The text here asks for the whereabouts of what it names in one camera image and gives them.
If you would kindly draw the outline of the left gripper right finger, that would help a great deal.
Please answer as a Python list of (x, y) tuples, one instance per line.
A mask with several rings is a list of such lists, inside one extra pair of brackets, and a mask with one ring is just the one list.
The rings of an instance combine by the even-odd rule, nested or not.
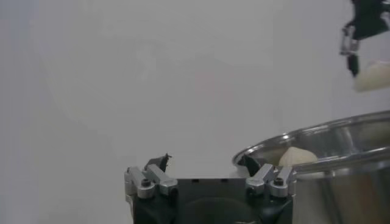
[(294, 197), (296, 195), (296, 171), (291, 166), (275, 166), (266, 159), (254, 158), (244, 154), (237, 165), (247, 169), (249, 177), (245, 180), (247, 189), (255, 195), (269, 194), (277, 198)]

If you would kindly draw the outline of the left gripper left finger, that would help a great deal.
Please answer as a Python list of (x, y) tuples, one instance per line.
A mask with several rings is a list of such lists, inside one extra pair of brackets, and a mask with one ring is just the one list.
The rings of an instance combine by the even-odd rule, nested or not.
[(147, 200), (154, 197), (155, 192), (169, 197), (178, 189), (177, 179), (165, 173), (171, 155), (150, 159), (141, 169), (138, 166), (128, 167), (124, 172), (124, 190), (127, 199), (137, 196)]

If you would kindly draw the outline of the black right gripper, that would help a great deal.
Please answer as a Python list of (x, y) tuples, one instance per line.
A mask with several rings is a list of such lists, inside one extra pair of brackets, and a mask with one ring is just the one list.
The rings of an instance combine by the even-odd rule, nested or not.
[(353, 77), (360, 71), (358, 50), (360, 42), (389, 31), (389, 1), (351, 0), (352, 19), (342, 28), (339, 54), (346, 58), (347, 69)]

